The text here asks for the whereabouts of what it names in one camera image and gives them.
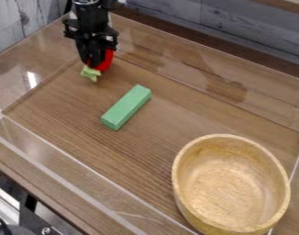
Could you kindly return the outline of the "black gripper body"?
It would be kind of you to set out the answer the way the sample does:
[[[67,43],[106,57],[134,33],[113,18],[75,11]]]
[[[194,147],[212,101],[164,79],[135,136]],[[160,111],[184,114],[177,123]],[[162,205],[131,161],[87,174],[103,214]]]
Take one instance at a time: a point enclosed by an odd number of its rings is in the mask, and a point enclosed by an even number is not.
[[[97,30],[86,30],[79,26],[79,21],[77,19],[63,19],[62,24],[65,26],[63,36],[73,40],[94,41],[103,48],[110,50],[117,50],[117,37],[118,32],[105,25]]]

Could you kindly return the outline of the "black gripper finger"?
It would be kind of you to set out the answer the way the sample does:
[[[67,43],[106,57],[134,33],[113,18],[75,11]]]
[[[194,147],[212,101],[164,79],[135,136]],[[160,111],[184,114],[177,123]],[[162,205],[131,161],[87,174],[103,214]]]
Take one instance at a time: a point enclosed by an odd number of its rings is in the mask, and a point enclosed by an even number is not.
[[[90,41],[87,39],[75,39],[75,48],[82,63],[90,61]]]
[[[105,59],[105,49],[95,41],[90,43],[90,67],[97,66]]]

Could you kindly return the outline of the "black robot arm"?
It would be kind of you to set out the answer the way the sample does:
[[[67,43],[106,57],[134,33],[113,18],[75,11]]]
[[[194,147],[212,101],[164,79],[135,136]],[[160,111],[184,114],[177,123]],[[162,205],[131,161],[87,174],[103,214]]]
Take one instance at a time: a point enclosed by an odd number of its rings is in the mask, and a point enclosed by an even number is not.
[[[103,72],[117,51],[118,32],[110,27],[113,0],[71,0],[74,17],[62,20],[63,36],[74,40],[82,63]]]

